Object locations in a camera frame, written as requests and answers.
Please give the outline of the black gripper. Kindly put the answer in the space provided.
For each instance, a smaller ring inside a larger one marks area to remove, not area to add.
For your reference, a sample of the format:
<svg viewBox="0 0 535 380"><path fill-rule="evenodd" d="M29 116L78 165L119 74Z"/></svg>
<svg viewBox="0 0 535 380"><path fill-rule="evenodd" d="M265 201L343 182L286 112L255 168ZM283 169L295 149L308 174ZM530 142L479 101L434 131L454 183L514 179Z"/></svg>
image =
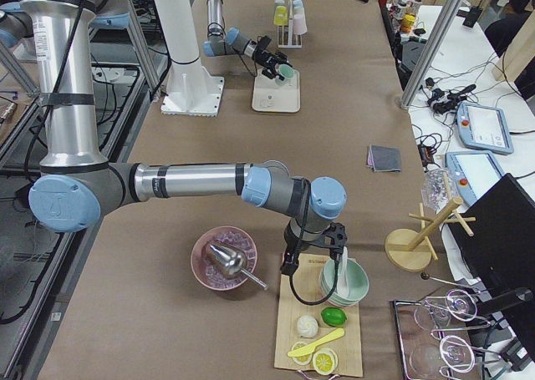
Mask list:
<svg viewBox="0 0 535 380"><path fill-rule="evenodd" d="M300 227L295 220L289 221L284 231L286 250L283 254L283 263L280 271L285 276L293 276L298 269L298 258L302 251L306 251L309 245L300 236Z"/></svg>
<svg viewBox="0 0 535 380"><path fill-rule="evenodd" d="M283 84L283 73L293 73L293 67L288 64L288 57L279 51L272 53L259 53L256 48L252 54L252 60L262 66L262 74L276 84Z"/></svg>

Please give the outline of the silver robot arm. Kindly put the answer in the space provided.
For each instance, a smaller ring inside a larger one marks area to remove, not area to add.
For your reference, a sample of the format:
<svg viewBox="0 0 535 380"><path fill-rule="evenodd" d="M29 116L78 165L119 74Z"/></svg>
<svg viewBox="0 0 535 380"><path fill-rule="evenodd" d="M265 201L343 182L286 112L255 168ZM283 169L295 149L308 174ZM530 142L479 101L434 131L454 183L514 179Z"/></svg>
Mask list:
<svg viewBox="0 0 535 380"><path fill-rule="evenodd" d="M281 271L291 276L310 246L338 260L347 195L335 179L293 177L282 163L144 165L112 163L99 148L89 29L126 28L128 0L18 0L32 22L47 153L28 193L49 229L76 232L122 206L150 198L239 195L289 218Z"/></svg>
<svg viewBox="0 0 535 380"><path fill-rule="evenodd" d="M206 0L207 6L207 40L203 50L207 57L239 55L249 57L256 65L262 67L261 74L268 79L283 83L294 76L288 56L280 51L274 53L268 49L269 36L257 40L249 38L238 28L226 29L223 17L223 0Z"/></svg>

